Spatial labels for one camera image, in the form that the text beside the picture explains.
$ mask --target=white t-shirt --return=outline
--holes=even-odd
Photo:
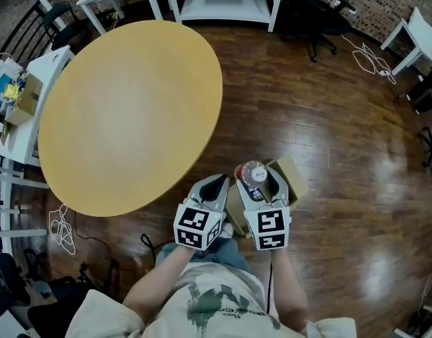
[[[155,320],[98,291],[88,292],[66,338],[289,337],[356,338],[349,318],[308,323],[297,333],[265,313],[265,293],[253,275],[227,265],[189,263]]]

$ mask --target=yellow tabletop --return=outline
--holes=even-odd
[[[209,43],[168,21],[115,29],[65,68],[44,104],[47,183],[82,214],[128,213],[173,187],[215,129],[222,73]]]

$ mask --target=blue jeans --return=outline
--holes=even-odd
[[[161,264],[177,247],[175,243],[166,244],[157,255],[156,265]],[[216,238],[206,251],[194,253],[190,262],[226,264],[233,268],[245,270],[253,275],[253,271],[247,264],[246,259],[238,251],[238,244],[233,239]]]

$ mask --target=white lid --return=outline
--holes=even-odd
[[[252,179],[256,182],[264,182],[267,178],[267,170],[264,166],[258,166],[252,170]]]

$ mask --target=white rack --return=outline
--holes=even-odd
[[[269,10],[267,0],[185,0],[182,10],[177,0],[168,0],[175,20],[244,20],[267,23],[268,32],[274,30],[281,0],[274,0]]]

